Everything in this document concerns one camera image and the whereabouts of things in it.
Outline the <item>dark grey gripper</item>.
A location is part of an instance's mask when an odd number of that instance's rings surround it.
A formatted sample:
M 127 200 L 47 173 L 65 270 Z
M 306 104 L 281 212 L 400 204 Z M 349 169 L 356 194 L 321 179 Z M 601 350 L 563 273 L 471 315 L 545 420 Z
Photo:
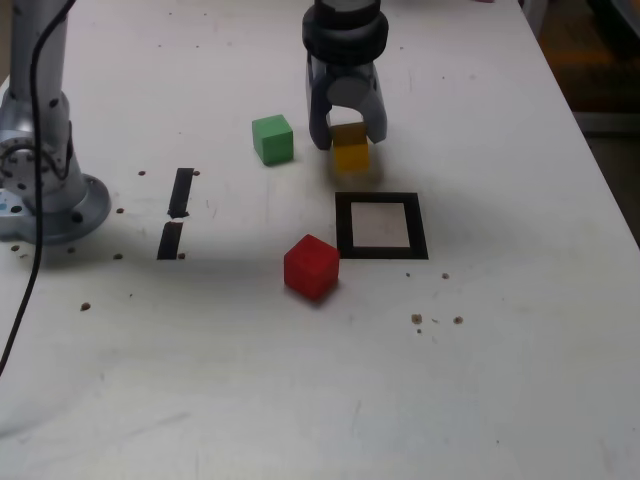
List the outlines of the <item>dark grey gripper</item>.
M 309 133 L 318 149 L 330 149 L 332 145 L 328 120 L 332 106 L 358 112 L 372 143 L 386 139 L 387 114 L 373 63 L 335 65 L 308 53 L 307 76 Z

